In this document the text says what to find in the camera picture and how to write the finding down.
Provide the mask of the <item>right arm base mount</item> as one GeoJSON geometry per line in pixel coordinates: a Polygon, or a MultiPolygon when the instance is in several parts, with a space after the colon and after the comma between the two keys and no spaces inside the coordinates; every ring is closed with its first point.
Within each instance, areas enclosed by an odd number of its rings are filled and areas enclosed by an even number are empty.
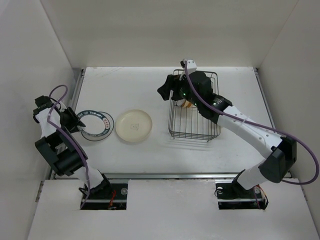
{"type": "Polygon", "coordinates": [[[219,210],[265,210],[269,205],[269,199],[260,185],[249,190],[235,190],[230,181],[217,180],[215,187],[219,210]]]}

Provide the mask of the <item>white grey-ring flower plate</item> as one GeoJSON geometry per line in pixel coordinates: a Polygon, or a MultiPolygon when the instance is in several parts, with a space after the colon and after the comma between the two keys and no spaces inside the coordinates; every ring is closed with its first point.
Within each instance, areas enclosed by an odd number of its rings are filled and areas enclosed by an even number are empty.
{"type": "Polygon", "coordinates": [[[99,142],[110,136],[115,127],[113,117],[104,111],[83,110],[77,116],[86,125],[79,127],[83,138],[90,142],[99,142]]]}

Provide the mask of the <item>yellow bear plate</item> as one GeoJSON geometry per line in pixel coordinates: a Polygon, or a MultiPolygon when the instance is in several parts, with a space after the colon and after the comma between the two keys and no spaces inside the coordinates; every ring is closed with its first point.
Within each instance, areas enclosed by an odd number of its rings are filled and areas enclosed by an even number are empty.
{"type": "Polygon", "coordinates": [[[193,107],[194,105],[193,105],[191,102],[189,102],[189,101],[187,101],[187,100],[184,100],[181,106],[182,106],[183,108],[191,108],[191,107],[193,107]]]}

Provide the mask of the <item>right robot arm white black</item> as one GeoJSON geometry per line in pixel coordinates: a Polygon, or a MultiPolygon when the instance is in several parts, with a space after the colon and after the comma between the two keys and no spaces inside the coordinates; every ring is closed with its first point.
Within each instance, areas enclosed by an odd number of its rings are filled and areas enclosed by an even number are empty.
{"type": "Polygon", "coordinates": [[[187,100],[192,103],[204,118],[233,132],[264,157],[262,162],[242,170],[232,181],[231,190],[235,196],[243,197],[266,181],[280,183],[296,162],[295,140],[249,124],[250,119],[231,101],[213,92],[211,79],[204,72],[169,74],[157,92],[165,101],[187,100]]]}

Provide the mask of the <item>cream bear plate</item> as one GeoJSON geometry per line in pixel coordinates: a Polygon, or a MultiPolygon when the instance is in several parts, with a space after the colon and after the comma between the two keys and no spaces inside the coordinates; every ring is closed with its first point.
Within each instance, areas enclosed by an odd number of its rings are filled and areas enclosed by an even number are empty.
{"type": "Polygon", "coordinates": [[[121,113],[115,122],[117,135],[126,142],[139,143],[150,135],[153,122],[148,113],[131,109],[121,113]]]}

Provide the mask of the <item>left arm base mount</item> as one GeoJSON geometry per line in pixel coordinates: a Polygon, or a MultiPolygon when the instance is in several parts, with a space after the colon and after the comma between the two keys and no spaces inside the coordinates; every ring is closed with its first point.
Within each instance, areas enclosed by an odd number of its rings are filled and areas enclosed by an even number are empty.
{"type": "Polygon", "coordinates": [[[107,186],[106,189],[90,190],[88,196],[88,188],[86,185],[80,187],[79,190],[82,194],[80,210],[122,211],[127,209],[128,180],[111,179],[110,186],[107,186]]]}

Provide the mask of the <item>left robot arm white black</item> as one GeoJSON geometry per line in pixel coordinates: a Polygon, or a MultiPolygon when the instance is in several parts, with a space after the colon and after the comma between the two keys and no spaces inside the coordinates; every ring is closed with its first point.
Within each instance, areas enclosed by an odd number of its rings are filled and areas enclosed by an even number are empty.
{"type": "Polygon", "coordinates": [[[35,104],[33,119],[41,128],[41,137],[35,147],[52,170],[58,176],[81,180],[85,187],[79,190],[84,195],[109,197],[113,191],[110,181],[89,165],[87,154],[72,136],[85,124],[70,107],[64,110],[54,107],[49,96],[36,98],[35,104]]]}

